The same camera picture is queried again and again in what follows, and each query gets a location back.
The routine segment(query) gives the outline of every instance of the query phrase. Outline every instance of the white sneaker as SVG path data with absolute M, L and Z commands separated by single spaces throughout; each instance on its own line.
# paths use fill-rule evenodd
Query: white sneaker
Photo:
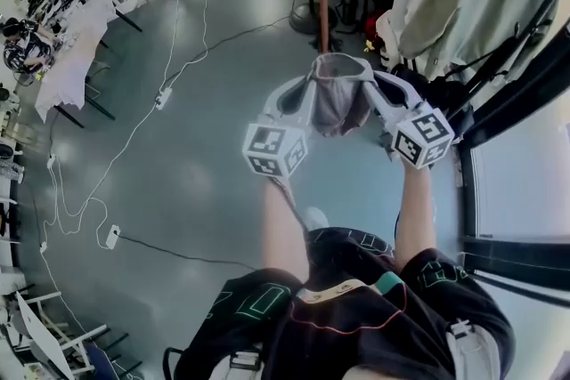
M 309 231 L 319 230 L 320 228 L 329 228 L 329 219 L 324 212 L 318 207 L 310 206 L 305 212 L 305 225 Z

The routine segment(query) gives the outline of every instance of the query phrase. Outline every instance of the gray floor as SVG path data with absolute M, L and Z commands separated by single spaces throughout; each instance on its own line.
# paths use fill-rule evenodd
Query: gray floor
M 139 34 L 114 21 L 101 50 L 112 65 L 94 85 L 99 102 L 117 116 L 112 122 L 89 106 L 70 109 L 85 123 L 80 130 L 65 118 L 53 127 L 53 150 L 61 158 L 70 211 L 77 211 L 134 126 L 149 111 L 167 64 L 176 0 L 157 0 L 132 14 Z M 201 48 L 203 0 L 181 0 L 178 38 L 168 74 Z M 287 16 L 291 0 L 208 0 L 207 41 L 218 40 Z M 362 39 L 343 36 L 344 51 L 362 54 Z M 154 113 L 133 138 L 96 193 L 109 208 L 102 228 L 112 223 L 129 237 L 185 255 L 237 260 L 258 266 L 262 180 L 240 154 L 248 122 L 255 120 L 277 85 L 309 70 L 315 50 L 283 20 L 275 27 L 222 44 L 203 62 L 187 68 L 163 111 Z M 45 168 L 49 125 L 33 110 L 38 85 L 20 91 L 20 121 L 29 137 L 24 146 L 26 184 L 20 186 L 22 218 L 20 266 L 35 293 L 51 291 L 38 254 L 39 225 L 53 218 L 53 186 Z M 375 143 L 372 119 L 346 138 L 319 140 L 293 177 L 298 205 L 318 206 L 331 224 L 366 230 L 392 240 L 402 190 L 402 169 Z M 456 251 L 458 197 L 451 158 L 434 168 L 436 221 L 442 249 Z M 48 230 L 45 253 L 58 287 L 86 327 L 106 323 L 116 335 L 131 337 L 122 352 L 141 359 L 145 378 L 161 378 L 160 359 L 168 346 L 191 341 L 223 283 L 243 274 L 239 266 L 190 262 L 122 239 L 114 251 L 97 246 L 95 229 L 103 210 L 92 203 L 84 226 L 64 237 Z M 65 230 L 78 219 L 62 217 Z

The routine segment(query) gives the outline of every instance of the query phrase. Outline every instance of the extension cord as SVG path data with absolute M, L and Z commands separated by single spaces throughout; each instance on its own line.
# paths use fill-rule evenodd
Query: extension cord
M 172 93 L 172 87 L 169 86 L 164 91 L 162 91 L 160 95 L 157 97 L 157 109 L 159 111 L 162 111 L 164 105 L 167 104 L 168 98 L 170 98 L 171 93 Z

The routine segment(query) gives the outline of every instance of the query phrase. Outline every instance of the office chair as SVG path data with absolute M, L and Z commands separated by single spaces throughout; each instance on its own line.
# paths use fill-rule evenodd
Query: office chair
M 172 380 L 172 375 L 170 374 L 170 365 L 169 365 L 171 353 L 176 353 L 181 355 L 183 354 L 183 351 L 173 347 L 168 347 L 165 350 L 164 355 L 162 357 L 162 373 L 164 374 L 165 380 Z

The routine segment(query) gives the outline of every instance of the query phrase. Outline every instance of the gray fabric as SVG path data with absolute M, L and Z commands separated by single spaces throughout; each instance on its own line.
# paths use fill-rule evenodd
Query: gray fabric
M 486 329 L 475 325 L 468 336 L 456 339 L 446 333 L 445 337 L 457 380 L 501 379 L 499 346 Z
M 542 0 L 423 0 L 400 39 L 408 59 L 427 52 L 425 74 L 433 79 L 450 62 L 468 63 L 524 28 Z M 509 61 L 513 65 L 517 56 Z M 525 65 L 528 60 L 518 61 Z
M 313 126 L 324 136 L 350 132 L 366 122 L 371 108 L 363 81 L 374 81 L 369 62 L 347 54 L 328 53 L 313 62 L 307 76 L 317 84 Z

